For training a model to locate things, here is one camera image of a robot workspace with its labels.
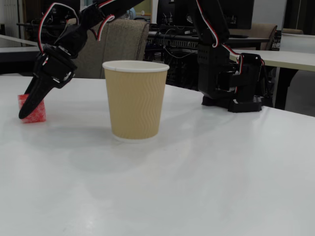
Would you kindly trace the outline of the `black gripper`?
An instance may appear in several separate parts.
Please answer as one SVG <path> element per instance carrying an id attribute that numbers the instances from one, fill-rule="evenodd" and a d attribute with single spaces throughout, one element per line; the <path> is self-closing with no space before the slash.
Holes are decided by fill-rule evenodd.
<path id="1" fill-rule="evenodd" d="M 33 78 L 25 91 L 28 95 L 19 111 L 19 119 L 30 115 L 52 90 L 61 89 L 71 81 L 77 66 L 60 47 L 45 44 L 43 54 L 35 61 Z"/>

